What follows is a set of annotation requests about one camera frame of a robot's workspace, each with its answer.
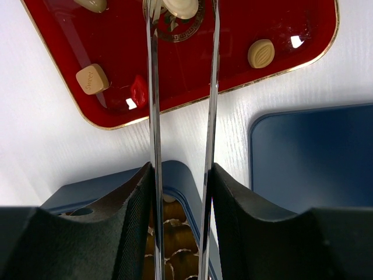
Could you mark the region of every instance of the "navy blue container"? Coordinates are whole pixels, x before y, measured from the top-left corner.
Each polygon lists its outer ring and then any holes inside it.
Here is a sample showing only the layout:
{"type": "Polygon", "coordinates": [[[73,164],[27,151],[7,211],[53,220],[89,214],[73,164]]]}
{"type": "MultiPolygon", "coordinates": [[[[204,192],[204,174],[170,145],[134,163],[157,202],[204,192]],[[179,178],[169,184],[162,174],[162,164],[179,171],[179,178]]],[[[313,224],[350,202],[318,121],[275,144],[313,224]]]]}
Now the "navy blue container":
{"type": "Polygon", "coordinates": [[[373,206],[373,105],[266,115],[249,131],[251,186],[300,213],[373,206]]]}

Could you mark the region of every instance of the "white chocolate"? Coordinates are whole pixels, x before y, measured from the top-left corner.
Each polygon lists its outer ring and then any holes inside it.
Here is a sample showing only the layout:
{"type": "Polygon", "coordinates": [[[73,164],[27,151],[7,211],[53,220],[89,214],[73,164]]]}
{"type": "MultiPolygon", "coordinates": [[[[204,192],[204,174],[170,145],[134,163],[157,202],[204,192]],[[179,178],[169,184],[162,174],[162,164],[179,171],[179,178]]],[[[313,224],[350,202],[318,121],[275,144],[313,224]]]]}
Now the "white chocolate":
{"type": "Polygon", "coordinates": [[[74,0],[75,3],[94,13],[102,13],[106,9],[106,0],[74,0]]]}
{"type": "Polygon", "coordinates": [[[275,57],[275,47],[271,40],[258,40],[251,45],[248,52],[250,66],[256,69],[268,66],[275,57]]]}
{"type": "Polygon", "coordinates": [[[198,0],[163,0],[163,4],[180,19],[191,19],[198,11],[198,0]]]}
{"type": "Polygon", "coordinates": [[[109,87],[109,81],[99,64],[91,64],[76,73],[76,80],[87,95],[96,95],[109,87]]]}

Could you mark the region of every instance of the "decorative gold pattern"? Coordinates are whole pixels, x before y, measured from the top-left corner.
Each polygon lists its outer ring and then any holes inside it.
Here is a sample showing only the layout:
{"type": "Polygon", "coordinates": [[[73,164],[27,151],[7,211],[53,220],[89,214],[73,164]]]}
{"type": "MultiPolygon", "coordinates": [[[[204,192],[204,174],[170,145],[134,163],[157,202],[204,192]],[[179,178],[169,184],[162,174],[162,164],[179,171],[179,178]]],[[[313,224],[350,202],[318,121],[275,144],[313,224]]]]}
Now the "decorative gold pattern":
{"type": "MultiPolygon", "coordinates": [[[[143,15],[145,18],[146,0],[143,0],[142,6],[143,6],[143,15]]],[[[173,42],[173,43],[182,42],[192,37],[197,32],[200,25],[202,24],[203,18],[205,17],[205,0],[198,0],[197,14],[192,19],[187,20],[187,22],[193,20],[192,26],[189,27],[186,31],[179,33],[179,34],[171,34],[171,32],[173,32],[179,26],[179,23],[177,23],[176,20],[179,21],[181,24],[183,24],[184,20],[176,18],[166,8],[162,8],[161,14],[164,14],[164,13],[165,13],[164,17],[170,19],[169,20],[170,30],[166,32],[164,30],[158,29],[159,39],[162,39],[167,42],[173,42]]]]}
{"type": "MultiPolygon", "coordinates": [[[[43,36],[41,35],[41,33],[40,33],[40,31],[39,31],[39,28],[37,27],[37,25],[36,25],[36,23],[35,23],[35,21],[34,21],[32,15],[31,15],[31,13],[30,13],[30,11],[29,11],[29,9],[27,8],[27,6],[26,6],[26,4],[25,4],[25,2],[24,2],[24,0],[21,0],[21,2],[22,2],[22,5],[23,5],[24,9],[26,10],[26,13],[28,14],[28,16],[29,16],[29,18],[30,18],[32,24],[33,24],[34,27],[35,27],[36,32],[37,32],[38,35],[40,36],[41,41],[43,42],[45,48],[47,49],[47,51],[48,51],[48,53],[49,53],[49,55],[50,55],[50,57],[51,57],[51,59],[52,59],[52,62],[53,62],[54,65],[56,66],[57,71],[58,71],[59,75],[61,76],[61,79],[63,80],[63,82],[64,82],[64,84],[65,84],[65,86],[66,86],[68,92],[70,93],[71,98],[72,98],[73,102],[75,103],[75,105],[76,105],[76,107],[77,107],[77,109],[78,109],[80,115],[82,115],[82,117],[83,117],[83,118],[84,118],[84,119],[85,119],[89,124],[93,125],[94,127],[99,128],[99,129],[101,129],[101,130],[115,130],[115,129],[117,130],[117,129],[119,129],[119,128],[126,127],[126,126],[131,125],[131,124],[136,124],[136,123],[139,123],[139,122],[141,122],[141,121],[147,120],[147,119],[149,118],[149,116],[148,116],[148,117],[139,118],[139,119],[137,119],[137,120],[133,120],[133,121],[130,121],[130,122],[126,123],[126,124],[118,125],[118,126],[116,126],[116,127],[102,127],[102,126],[99,126],[99,125],[93,123],[92,121],[90,121],[90,120],[89,120],[89,119],[88,119],[88,118],[83,114],[82,110],[80,109],[78,103],[76,102],[76,100],[75,100],[75,98],[74,98],[74,95],[73,95],[72,92],[70,91],[70,88],[68,87],[68,85],[67,85],[67,83],[66,83],[64,77],[62,76],[62,73],[61,73],[61,71],[59,70],[59,67],[58,67],[57,63],[55,62],[54,57],[52,56],[51,51],[49,50],[49,48],[48,48],[48,46],[47,46],[47,43],[45,42],[43,36]]],[[[228,93],[228,92],[231,92],[231,91],[236,90],[236,89],[241,89],[241,88],[244,88],[244,87],[246,87],[246,86],[253,85],[254,83],[259,83],[259,82],[261,82],[261,81],[263,81],[263,80],[266,80],[266,79],[269,79],[269,78],[277,77],[277,76],[280,76],[280,75],[282,75],[282,74],[286,74],[286,73],[289,73],[289,72],[291,72],[291,71],[298,70],[298,69],[300,69],[300,68],[303,68],[303,67],[309,66],[309,65],[313,64],[314,62],[316,62],[317,60],[319,60],[320,58],[322,58],[322,57],[323,57],[323,56],[324,56],[324,55],[325,55],[325,54],[330,50],[330,48],[332,47],[333,43],[334,43],[335,40],[336,40],[336,37],[337,37],[338,31],[339,31],[339,26],[340,26],[340,14],[339,14],[339,3],[338,3],[338,0],[334,0],[334,3],[335,3],[335,9],[336,9],[336,28],[335,28],[335,31],[334,31],[333,37],[332,37],[332,39],[330,40],[329,44],[326,46],[326,48],[324,49],[324,51],[321,52],[317,57],[315,57],[314,59],[312,59],[312,60],[310,60],[310,61],[308,61],[308,62],[306,62],[306,63],[303,63],[303,64],[301,64],[301,65],[298,65],[298,66],[295,66],[295,67],[289,68],[289,69],[287,69],[287,70],[283,70],[283,71],[280,71],[280,72],[277,72],[277,73],[271,74],[271,75],[269,75],[269,76],[265,76],[265,77],[262,77],[262,78],[260,78],[260,79],[253,80],[253,81],[251,81],[251,82],[244,83],[244,84],[242,84],[242,85],[235,86],[235,87],[232,87],[232,88],[230,88],[230,89],[226,89],[226,90],[224,90],[224,91],[222,91],[222,92],[219,92],[219,94],[222,95],[222,94],[224,94],[224,93],[228,93]]],[[[173,107],[173,108],[169,108],[169,109],[163,110],[163,111],[161,112],[161,114],[164,114],[164,113],[167,113],[167,112],[171,112],[171,111],[173,111],[173,110],[180,109],[180,108],[183,108],[183,107],[188,106],[188,105],[192,105],[192,104],[194,104],[194,103],[200,102],[200,101],[205,100],[205,99],[207,99],[207,98],[209,98],[209,96],[205,96],[205,97],[202,97],[202,98],[200,98],[200,99],[196,99],[196,100],[193,100],[193,101],[190,101],[190,102],[187,102],[187,103],[181,104],[181,105],[179,105],[179,106],[175,106],[175,107],[173,107]]]]}

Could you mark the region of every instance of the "hole in container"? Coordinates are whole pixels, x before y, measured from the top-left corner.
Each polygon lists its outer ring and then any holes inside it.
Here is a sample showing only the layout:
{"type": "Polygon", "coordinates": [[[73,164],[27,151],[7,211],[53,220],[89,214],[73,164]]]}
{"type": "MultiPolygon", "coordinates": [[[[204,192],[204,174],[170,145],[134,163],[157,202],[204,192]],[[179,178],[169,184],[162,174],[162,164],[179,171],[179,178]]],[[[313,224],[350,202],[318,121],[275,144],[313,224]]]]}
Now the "hole in container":
{"type": "Polygon", "coordinates": [[[76,210],[75,212],[72,212],[70,216],[84,216],[84,215],[91,214],[92,212],[93,210],[91,208],[80,208],[76,210]]]}

